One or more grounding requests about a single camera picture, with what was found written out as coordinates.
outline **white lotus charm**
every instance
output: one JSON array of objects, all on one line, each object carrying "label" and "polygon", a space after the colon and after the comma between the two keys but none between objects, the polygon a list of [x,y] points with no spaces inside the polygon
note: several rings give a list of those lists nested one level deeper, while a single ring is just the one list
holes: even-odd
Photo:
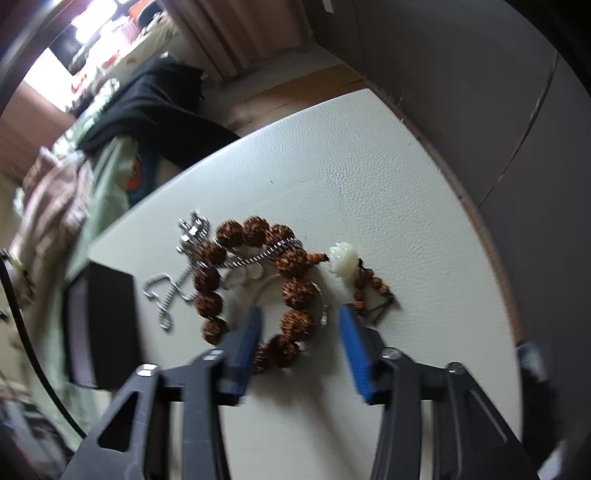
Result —
[{"label": "white lotus charm", "polygon": [[353,245],[347,242],[337,243],[329,248],[330,272],[337,277],[352,277],[359,266],[359,255]]}]

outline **wooden floor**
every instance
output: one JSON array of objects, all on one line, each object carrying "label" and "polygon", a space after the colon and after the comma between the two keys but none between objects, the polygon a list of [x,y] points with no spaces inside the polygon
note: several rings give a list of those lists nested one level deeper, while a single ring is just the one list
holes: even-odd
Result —
[{"label": "wooden floor", "polygon": [[243,137],[292,113],[366,87],[357,72],[335,65],[233,105],[226,112],[224,124]]}]

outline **black cloth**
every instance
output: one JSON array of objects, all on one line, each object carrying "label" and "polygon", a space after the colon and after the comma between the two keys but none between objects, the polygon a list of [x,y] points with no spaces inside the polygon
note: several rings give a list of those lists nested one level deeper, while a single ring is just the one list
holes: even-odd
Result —
[{"label": "black cloth", "polygon": [[78,29],[74,25],[70,24],[49,45],[51,52],[57,57],[57,59],[65,68],[70,66],[70,62],[76,53],[78,53],[78,50],[82,48],[82,43],[76,40],[77,32]]},{"label": "black cloth", "polygon": [[234,142],[240,137],[196,113],[202,73],[171,58],[146,63],[115,92],[78,149],[94,154],[115,136],[128,135],[187,168]]},{"label": "black cloth", "polygon": [[521,367],[521,443],[531,463],[539,470],[560,440],[556,418],[557,394],[547,381],[540,381]]}]

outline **black box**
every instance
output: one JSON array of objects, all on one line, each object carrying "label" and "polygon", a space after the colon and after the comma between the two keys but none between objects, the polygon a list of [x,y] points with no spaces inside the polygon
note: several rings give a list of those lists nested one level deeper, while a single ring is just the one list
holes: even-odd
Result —
[{"label": "black box", "polygon": [[144,363],[132,275],[91,262],[64,292],[63,325],[76,385],[115,390]]}]

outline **white leather surface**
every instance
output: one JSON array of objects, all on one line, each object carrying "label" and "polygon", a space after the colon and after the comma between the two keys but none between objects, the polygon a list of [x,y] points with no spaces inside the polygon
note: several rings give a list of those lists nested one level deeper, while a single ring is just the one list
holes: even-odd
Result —
[{"label": "white leather surface", "polygon": [[[513,341],[484,250],[437,166],[369,90],[296,113],[218,151],[92,246],[93,260],[135,276],[144,348],[149,361],[165,368],[208,347],[191,306],[174,303],[168,334],[141,294],[147,277],[176,276],[185,266],[175,252],[177,222],[192,209],[214,226],[250,215],[285,223],[310,252],[325,252],[335,241],[353,244],[400,301],[401,310],[380,324],[386,342],[419,362],[467,365],[520,434]],[[223,409],[237,480],[369,477],[381,408],[361,402],[338,339],[337,308],[351,301],[350,290],[326,265],[320,271],[315,278],[334,306],[322,342],[292,371],[253,378],[244,405]],[[249,292],[224,297],[224,314],[236,321]],[[267,338],[281,310],[278,302],[266,309]]]}]

